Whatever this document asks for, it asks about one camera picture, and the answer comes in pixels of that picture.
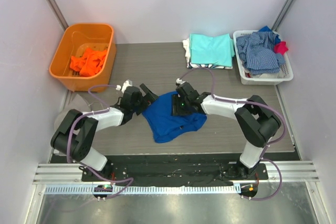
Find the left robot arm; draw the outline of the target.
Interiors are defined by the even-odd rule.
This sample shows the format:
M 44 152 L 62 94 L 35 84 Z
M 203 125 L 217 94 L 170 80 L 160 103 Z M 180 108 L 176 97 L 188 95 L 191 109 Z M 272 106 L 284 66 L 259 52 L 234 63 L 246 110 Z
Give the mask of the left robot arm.
M 134 114 L 144 112 L 159 97 L 145 84 L 135 87 L 129 80 L 115 89 L 122 92 L 116 104 L 100 111 L 69 110 L 50 141 L 51 147 L 65 154 L 67 161 L 94 169 L 94 176 L 102 182 L 111 177 L 112 164 L 92 147 L 96 132 L 126 124 Z

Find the blue t shirt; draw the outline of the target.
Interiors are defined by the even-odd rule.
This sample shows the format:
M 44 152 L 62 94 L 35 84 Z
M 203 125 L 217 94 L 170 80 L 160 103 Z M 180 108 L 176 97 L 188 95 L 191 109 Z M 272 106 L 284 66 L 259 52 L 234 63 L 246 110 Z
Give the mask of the blue t shirt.
M 198 131 L 206 122 L 205 114 L 193 113 L 186 116 L 172 115 L 172 96 L 177 94 L 172 91 L 163 94 L 152 103 L 142 115 L 147 120 L 156 143 L 167 143 L 176 137 Z

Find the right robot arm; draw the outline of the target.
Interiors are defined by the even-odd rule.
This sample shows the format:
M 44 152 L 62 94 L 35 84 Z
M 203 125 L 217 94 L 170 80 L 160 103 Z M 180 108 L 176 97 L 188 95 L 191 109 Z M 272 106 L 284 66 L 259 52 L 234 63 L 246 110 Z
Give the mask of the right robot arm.
M 236 120 L 247 140 L 239 160 L 227 172 L 232 178 L 250 179 L 263 156 L 270 139 L 281 127 L 280 118 L 268 109 L 264 100 L 253 95 L 249 99 L 222 98 L 209 92 L 198 93 L 190 83 L 176 80 L 172 95 L 172 115 L 218 115 Z

